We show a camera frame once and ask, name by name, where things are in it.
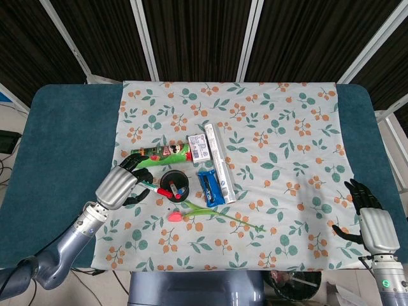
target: green flower stem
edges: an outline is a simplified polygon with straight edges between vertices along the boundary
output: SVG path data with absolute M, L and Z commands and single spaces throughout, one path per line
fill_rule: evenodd
M 246 223 L 246 222 L 244 222 L 244 221 L 242 221 L 242 220 L 240 220 L 240 219 L 236 219 L 236 218 L 231 217 L 231 216 L 229 216 L 229 215 L 221 214 L 221 213 L 219 213 L 219 212 L 214 212 L 212 209 L 209 209 L 209 208 L 203 208 L 203 207 L 197 206 L 197 205 L 195 205 L 195 204 L 192 204 L 192 203 L 191 203 L 190 201 L 188 201 L 188 200 L 187 200 L 187 201 L 184 201 L 184 202 L 187 204 L 187 206 L 188 206 L 189 208 L 193 209 L 192 212 L 189 212 L 188 214 L 185 214 L 184 217 L 190 218 L 190 217 L 195 216 L 195 215 L 218 215 L 219 217 L 227 217 L 228 219 L 231 219 L 231 220 L 234 220 L 234 221 L 236 221 L 236 222 L 240 222 L 240 223 L 242 223 L 242 224 L 248 225 L 248 226 L 254 228 L 254 229 L 257 230 L 257 231 L 264 231 L 264 232 L 266 232 L 264 229 L 260 229 L 258 226 L 255 226 L 255 225 Z

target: black device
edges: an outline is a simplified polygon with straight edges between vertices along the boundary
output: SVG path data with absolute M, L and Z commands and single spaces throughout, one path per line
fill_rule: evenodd
M 0 153 L 13 153 L 20 137 L 20 133 L 0 130 Z

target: floral tablecloth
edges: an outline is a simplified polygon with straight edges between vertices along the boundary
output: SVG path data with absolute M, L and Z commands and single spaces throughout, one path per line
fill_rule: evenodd
M 358 233 L 353 177 L 342 143 L 333 83 L 124 82 L 113 166 L 132 149 L 187 142 L 206 123 L 221 132 L 238 201 L 223 216 L 188 212 L 150 193 L 143 203 L 110 212 L 97 232 L 92 267 L 130 271 L 228 269 L 321 270 L 359 266 L 360 245 L 332 231 Z M 204 164 L 149 168 L 157 182 L 168 170 L 189 177 L 189 200 L 205 207 L 198 171 Z M 257 226 L 249 227 L 243 222 Z

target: blue package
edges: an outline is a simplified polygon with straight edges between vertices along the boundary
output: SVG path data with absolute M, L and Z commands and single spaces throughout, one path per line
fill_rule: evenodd
M 197 175 L 207 199 L 207 207 L 225 204 L 215 170 L 198 172 Z

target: pink tulip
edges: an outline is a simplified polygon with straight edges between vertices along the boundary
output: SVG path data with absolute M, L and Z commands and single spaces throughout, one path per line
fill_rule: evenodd
M 181 212 L 172 212 L 168 217 L 167 220 L 170 222 L 180 222 L 183 219 L 183 214 Z

